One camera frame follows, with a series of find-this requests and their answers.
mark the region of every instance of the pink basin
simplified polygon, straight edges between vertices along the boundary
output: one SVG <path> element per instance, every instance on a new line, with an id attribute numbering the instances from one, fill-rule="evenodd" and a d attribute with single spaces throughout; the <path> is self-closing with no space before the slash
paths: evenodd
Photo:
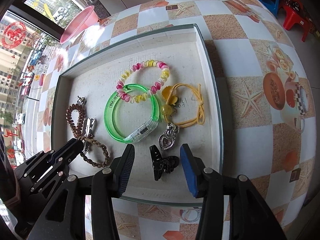
<path id="1" fill-rule="evenodd" d="M 70 40 L 72 37 L 77 36 L 79 33 L 84 31 L 86 28 L 94 25 L 98 22 L 98 16 L 94 12 L 94 6 L 88 6 L 83 11 L 79 12 L 76 17 L 69 23 L 69 25 L 64 30 L 60 43 L 63 44 Z"/>

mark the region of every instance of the metal rivet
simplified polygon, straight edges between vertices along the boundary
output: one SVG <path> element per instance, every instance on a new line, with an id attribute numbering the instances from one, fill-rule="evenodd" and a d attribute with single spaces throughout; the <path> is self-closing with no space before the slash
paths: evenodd
<path id="1" fill-rule="evenodd" d="M 103 174 L 109 174 L 111 171 L 112 171 L 112 170 L 111 170 L 110 168 L 104 168 L 104 169 L 102 170 L 102 173 L 103 173 Z"/>
<path id="2" fill-rule="evenodd" d="M 76 176 L 75 175 L 70 175 L 68 177 L 68 181 L 74 181 L 76 179 Z"/>
<path id="3" fill-rule="evenodd" d="M 212 173 L 213 172 L 213 169 L 211 169 L 210 167 L 205 167 L 203 169 L 204 173 Z"/>
<path id="4" fill-rule="evenodd" d="M 248 178 L 247 178 L 246 176 L 244 176 L 244 175 L 240 175 L 240 176 L 239 176 L 239 180 L 240 180 L 240 181 L 247 181 Z"/>

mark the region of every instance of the heart pendant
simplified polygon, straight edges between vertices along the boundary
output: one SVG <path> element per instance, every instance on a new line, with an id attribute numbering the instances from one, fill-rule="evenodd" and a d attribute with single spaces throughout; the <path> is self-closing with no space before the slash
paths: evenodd
<path id="1" fill-rule="evenodd" d="M 164 151 L 164 150 L 171 148 L 173 146 L 173 144 L 174 144 L 173 138 L 167 136 L 166 134 L 160 135 L 159 146 L 160 146 L 161 151 Z"/>

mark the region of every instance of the gray tile floor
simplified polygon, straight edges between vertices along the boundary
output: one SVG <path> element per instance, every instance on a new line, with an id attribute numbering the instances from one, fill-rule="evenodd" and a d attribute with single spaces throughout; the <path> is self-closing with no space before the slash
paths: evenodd
<path id="1" fill-rule="evenodd" d="M 279 11 L 277 19 L 280 24 L 283 24 L 285 19 L 285 11 L 283 9 Z M 305 202 L 308 202 L 320 191 L 320 40 L 317 40 L 309 33 L 306 41 L 303 42 L 301 40 L 303 30 L 300 25 L 294 25 L 291 30 L 287 31 L 287 34 L 295 46 L 306 71 L 316 109 L 316 129 L 319 135 L 317 136 L 315 166 L 305 200 Z"/>

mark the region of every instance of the green plastic wristband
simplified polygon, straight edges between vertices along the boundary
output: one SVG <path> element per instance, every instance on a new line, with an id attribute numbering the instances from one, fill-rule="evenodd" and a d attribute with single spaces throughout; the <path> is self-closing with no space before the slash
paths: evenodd
<path id="1" fill-rule="evenodd" d="M 147 93 L 148 89 L 139 84 L 128 84 L 123 87 L 124 92 L 132 92 L 135 90 L 142 90 L 143 92 Z M 106 108 L 104 110 L 104 124 L 107 128 L 108 133 L 111 137 L 118 142 L 123 143 L 136 143 L 141 139 L 145 138 L 149 133 L 151 133 L 157 126 L 159 120 L 159 104 L 154 95 L 151 96 L 150 101 L 152 105 L 152 113 L 151 117 L 148 121 L 142 124 L 139 128 L 137 128 L 134 132 L 132 132 L 127 137 L 123 137 L 115 126 L 115 109 L 118 102 L 121 98 L 118 96 L 117 91 L 115 91 L 111 97 L 109 98 Z"/>

